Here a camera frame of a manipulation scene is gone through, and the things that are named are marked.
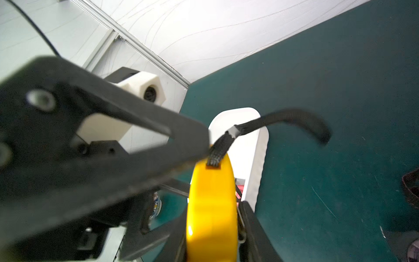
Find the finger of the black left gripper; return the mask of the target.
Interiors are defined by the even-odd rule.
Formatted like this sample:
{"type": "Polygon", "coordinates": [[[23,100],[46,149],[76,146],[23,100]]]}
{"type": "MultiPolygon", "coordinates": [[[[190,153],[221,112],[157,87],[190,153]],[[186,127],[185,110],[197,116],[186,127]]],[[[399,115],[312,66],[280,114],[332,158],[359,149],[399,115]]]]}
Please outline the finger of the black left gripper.
{"type": "Polygon", "coordinates": [[[177,218],[162,224],[155,222],[155,219],[150,219],[153,195],[159,191],[166,191],[186,198],[189,196],[189,184],[172,179],[132,199],[125,223],[126,231],[118,256],[119,261],[133,262],[168,239],[177,218]]]}
{"type": "Polygon", "coordinates": [[[138,195],[208,154],[201,123],[163,108],[158,75],[113,84],[59,57],[38,57],[1,82],[1,241],[19,242],[138,195]],[[133,126],[172,142],[127,156],[81,158],[85,142],[133,126]]]}

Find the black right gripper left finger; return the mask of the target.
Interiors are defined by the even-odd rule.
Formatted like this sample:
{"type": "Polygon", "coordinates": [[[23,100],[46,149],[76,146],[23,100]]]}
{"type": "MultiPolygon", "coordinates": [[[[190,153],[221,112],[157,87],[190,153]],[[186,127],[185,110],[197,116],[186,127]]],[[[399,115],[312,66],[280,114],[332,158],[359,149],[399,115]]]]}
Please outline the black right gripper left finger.
{"type": "Polygon", "coordinates": [[[155,258],[154,262],[186,262],[187,261],[187,210],[176,219],[169,237],[155,258]]]}

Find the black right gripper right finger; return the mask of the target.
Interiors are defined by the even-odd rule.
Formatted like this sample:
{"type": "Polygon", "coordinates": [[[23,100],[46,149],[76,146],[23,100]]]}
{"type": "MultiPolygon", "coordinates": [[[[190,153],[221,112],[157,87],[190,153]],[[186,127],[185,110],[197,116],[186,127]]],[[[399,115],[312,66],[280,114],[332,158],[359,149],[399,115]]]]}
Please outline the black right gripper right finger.
{"type": "Polygon", "coordinates": [[[282,262],[250,204],[239,202],[239,258],[240,262],[282,262]]]}

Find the yellow tape measure black label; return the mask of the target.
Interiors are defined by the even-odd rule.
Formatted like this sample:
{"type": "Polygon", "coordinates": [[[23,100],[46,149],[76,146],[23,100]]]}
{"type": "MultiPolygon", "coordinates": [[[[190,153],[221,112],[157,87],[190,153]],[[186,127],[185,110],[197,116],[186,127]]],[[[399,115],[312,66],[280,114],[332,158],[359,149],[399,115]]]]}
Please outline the yellow tape measure black label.
{"type": "Polygon", "coordinates": [[[209,154],[195,165],[187,210],[187,261],[236,262],[239,258],[239,202],[235,177],[228,156],[234,141],[272,124],[284,123],[302,129],[320,145],[332,132],[325,120],[302,109],[282,109],[243,124],[235,124],[210,143],[209,154]]]}

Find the purple black round tape measure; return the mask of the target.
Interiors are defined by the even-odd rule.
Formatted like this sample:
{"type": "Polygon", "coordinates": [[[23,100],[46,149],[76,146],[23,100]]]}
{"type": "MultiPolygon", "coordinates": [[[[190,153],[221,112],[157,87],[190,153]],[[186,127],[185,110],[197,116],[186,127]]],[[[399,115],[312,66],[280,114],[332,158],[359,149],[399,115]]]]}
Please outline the purple black round tape measure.
{"type": "Polygon", "coordinates": [[[381,228],[391,253],[398,262],[419,260],[419,170],[411,171],[401,178],[404,199],[409,204],[405,213],[395,216],[395,224],[381,228]]]}

